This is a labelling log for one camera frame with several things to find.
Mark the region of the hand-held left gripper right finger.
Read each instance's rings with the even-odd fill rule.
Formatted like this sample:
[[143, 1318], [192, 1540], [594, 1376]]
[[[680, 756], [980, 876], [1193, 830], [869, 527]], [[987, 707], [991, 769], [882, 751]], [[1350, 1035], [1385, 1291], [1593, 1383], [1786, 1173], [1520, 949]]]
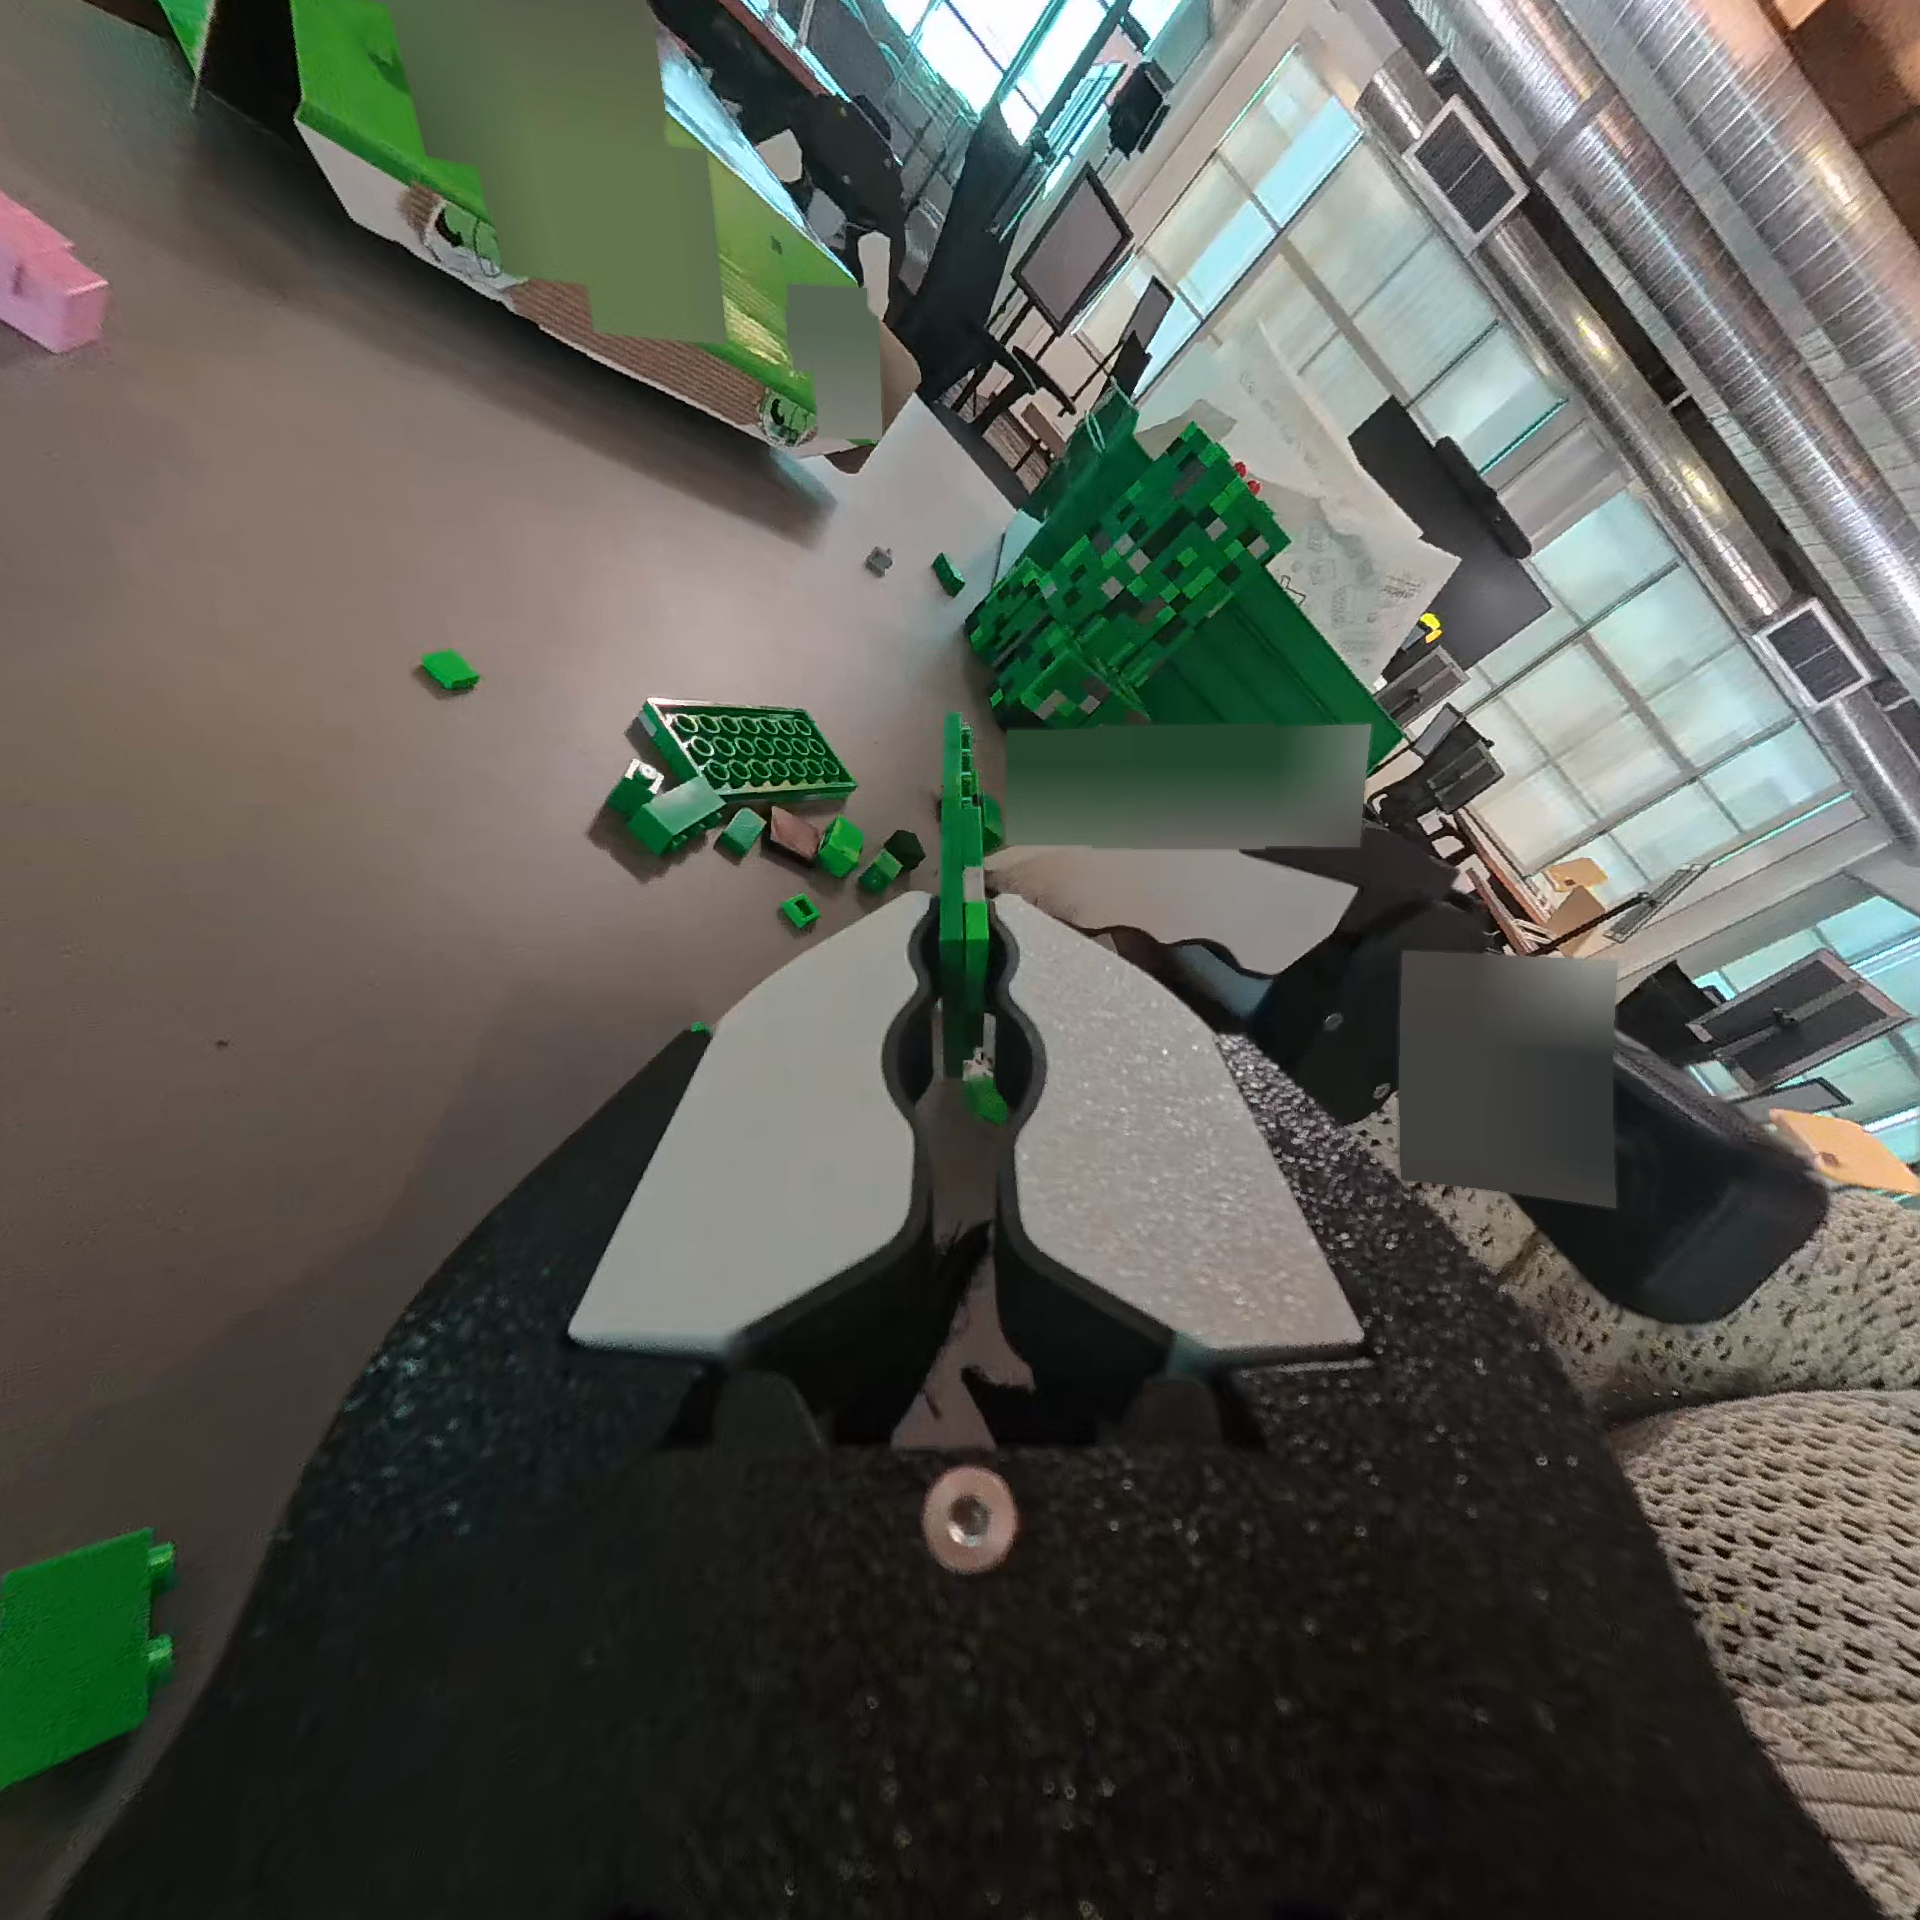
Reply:
[[1022, 899], [998, 1040], [1025, 1043], [1001, 1173], [1006, 1247], [1146, 1338], [1146, 1367], [1346, 1361], [1360, 1324], [1211, 1027]]

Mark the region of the pink lego pig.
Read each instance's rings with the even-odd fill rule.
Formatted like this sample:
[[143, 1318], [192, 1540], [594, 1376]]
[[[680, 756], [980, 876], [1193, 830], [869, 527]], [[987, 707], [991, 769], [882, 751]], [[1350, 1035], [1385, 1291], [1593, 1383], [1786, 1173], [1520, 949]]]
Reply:
[[103, 332], [107, 278], [83, 267], [49, 222], [2, 194], [2, 326], [69, 353]]

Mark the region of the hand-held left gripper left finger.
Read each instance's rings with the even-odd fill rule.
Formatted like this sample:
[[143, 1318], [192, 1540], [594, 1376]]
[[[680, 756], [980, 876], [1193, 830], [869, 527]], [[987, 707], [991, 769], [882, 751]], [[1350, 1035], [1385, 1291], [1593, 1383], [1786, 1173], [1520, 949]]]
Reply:
[[891, 899], [718, 1019], [570, 1313], [575, 1347], [747, 1351], [910, 1230], [918, 1099], [888, 1045], [927, 1006], [929, 906]]

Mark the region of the green plastic bin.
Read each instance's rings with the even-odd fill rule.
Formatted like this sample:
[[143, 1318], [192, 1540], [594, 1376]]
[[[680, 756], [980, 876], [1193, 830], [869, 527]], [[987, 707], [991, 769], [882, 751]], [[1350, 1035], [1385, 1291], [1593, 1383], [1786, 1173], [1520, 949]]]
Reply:
[[[1135, 405], [1115, 391], [1095, 405], [1046, 481], [1047, 514], [1106, 443], [1135, 437], [1135, 419]], [[1242, 587], [1199, 639], [1151, 677], [1146, 701], [1150, 722], [1161, 725], [1354, 725], [1360, 771], [1400, 743], [1273, 571], [1271, 583]]]

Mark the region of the large bare green lego plate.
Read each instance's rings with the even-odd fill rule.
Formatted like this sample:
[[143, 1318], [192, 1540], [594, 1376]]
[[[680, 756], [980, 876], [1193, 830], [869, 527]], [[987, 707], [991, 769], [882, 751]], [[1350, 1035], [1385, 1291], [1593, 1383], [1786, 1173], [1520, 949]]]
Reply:
[[638, 751], [672, 785], [704, 782], [722, 801], [844, 801], [856, 782], [802, 708], [649, 698]]

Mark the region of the large black display panel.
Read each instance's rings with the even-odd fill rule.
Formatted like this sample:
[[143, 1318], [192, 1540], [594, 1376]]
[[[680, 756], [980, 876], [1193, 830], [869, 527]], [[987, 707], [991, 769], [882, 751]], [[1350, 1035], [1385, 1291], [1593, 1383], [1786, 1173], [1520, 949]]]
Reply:
[[1452, 554], [1452, 575], [1431, 612], [1442, 625], [1440, 647], [1477, 666], [1532, 620], [1546, 595], [1523, 560], [1532, 541], [1452, 440], [1427, 440], [1398, 399], [1385, 399], [1350, 433], [1363, 473], [1411, 515], [1424, 541]]

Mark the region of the green lego wall panel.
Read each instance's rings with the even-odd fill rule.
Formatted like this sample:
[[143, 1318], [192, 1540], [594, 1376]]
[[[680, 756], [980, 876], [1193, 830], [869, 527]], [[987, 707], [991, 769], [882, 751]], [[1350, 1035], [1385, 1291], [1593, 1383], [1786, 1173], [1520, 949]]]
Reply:
[[2, 1579], [2, 1786], [138, 1731], [172, 1675], [154, 1599], [177, 1545], [138, 1530]]

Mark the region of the small green lego pieces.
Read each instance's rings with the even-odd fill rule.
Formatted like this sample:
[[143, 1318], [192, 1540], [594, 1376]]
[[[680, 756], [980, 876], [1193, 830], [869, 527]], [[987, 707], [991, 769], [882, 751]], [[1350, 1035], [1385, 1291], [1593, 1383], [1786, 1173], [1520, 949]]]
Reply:
[[726, 860], [743, 862], [764, 848], [768, 807], [787, 807], [821, 830], [818, 862], [811, 872], [830, 882], [852, 879], [864, 899], [882, 899], [927, 862], [927, 846], [913, 830], [891, 830], [869, 842], [844, 818], [844, 801], [722, 801], [704, 782], [672, 785], [649, 757], [638, 756], [607, 790], [603, 818], [657, 860], [680, 857], [713, 837]]

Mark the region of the green tiled lego plate assembly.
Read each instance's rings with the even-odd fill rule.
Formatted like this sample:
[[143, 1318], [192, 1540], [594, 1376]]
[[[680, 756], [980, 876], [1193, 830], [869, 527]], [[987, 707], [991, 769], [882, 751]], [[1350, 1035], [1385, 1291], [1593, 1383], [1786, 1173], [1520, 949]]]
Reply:
[[941, 756], [941, 1066], [960, 1083], [965, 1109], [998, 1127], [1008, 1107], [987, 1047], [989, 942], [987, 807], [972, 727], [949, 708]]

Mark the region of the white drawing sheet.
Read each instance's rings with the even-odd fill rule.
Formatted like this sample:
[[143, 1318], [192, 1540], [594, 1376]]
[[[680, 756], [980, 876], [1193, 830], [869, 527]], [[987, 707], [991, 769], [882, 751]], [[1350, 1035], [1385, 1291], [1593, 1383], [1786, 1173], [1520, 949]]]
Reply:
[[1292, 379], [1267, 330], [1183, 356], [1195, 399], [1226, 419], [1224, 449], [1261, 485], [1282, 533], [1273, 577], [1360, 686], [1436, 612], [1460, 560], [1370, 481], [1318, 399]]

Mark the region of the silver ventilation duct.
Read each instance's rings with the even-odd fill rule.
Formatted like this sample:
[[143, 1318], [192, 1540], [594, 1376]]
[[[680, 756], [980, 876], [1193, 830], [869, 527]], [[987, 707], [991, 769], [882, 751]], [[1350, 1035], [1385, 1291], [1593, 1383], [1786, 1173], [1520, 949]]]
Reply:
[[1758, 4], [1417, 4], [1916, 686], [1916, 244]]

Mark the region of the person's right forearm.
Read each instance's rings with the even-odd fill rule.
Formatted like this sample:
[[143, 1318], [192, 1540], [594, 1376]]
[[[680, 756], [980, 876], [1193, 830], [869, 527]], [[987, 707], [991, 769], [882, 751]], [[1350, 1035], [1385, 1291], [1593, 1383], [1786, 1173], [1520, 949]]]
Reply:
[[1916, 1216], [1835, 1189], [1822, 1228], [1730, 1317], [1669, 1327], [1606, 1304], [1519, 1202], [1415, 1184], [1608, 1428], [1788, 1392], [1916, 1389]]

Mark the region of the person's cream knit sweater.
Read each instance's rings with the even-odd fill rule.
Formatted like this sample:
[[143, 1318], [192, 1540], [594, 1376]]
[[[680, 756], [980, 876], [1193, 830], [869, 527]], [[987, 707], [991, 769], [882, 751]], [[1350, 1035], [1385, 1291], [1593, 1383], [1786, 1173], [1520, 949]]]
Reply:
[[1706, 1657], [1885, 1917], [1916, 1917], [1916, 1392], [1614, 1432]]

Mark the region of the green lego box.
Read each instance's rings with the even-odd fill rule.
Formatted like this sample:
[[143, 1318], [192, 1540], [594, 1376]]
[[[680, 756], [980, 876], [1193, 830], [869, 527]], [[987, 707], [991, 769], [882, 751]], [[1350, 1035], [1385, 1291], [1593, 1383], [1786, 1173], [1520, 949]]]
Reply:
[[897, 253], [894, 177], [878, 177], [882, 222], [852, 222], [838, 253], [802, 217], [802, 196], [830, 179], [830, 161], [856, 155], [860, 136], [876, 142], [852, 100], [794, 90], [776, 73], [774, 107], [760, 115], [743, 106], [743, 78], [726, 73], [722, 90], [713, 90], [702, 22], [694, 43], [677, 33], [672, 22], [697, 8], [657, 4], [666, 130], [707, 155], [726, 338], [629, 341], [589, 320], [582, 289], [523, 278], [500, 260], [476, 172], [421, 146], [385, 8], [156, 4], [156, 14], [196, 82], [247, 120], [300, 142], [358, 228], [437, 264], [590, 363], [760, 443], [844, 473], [864, 467], [873, 440], [825, 437], [811, 389], [782, 353], [787, 285], [821, 280], [830, 271], [864, 278], [860, 247], [873, 235]]

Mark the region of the built green creeper lego model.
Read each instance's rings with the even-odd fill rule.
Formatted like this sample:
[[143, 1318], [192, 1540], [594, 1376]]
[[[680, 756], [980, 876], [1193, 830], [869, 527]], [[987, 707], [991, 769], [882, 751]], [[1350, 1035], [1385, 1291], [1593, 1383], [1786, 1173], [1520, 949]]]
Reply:
[[965, 620], [1001, 727], [1150, 722], [1150, 684], [1287, 533], [1234, 454], [1185, 419], [1144, 454], [1106, 443]]

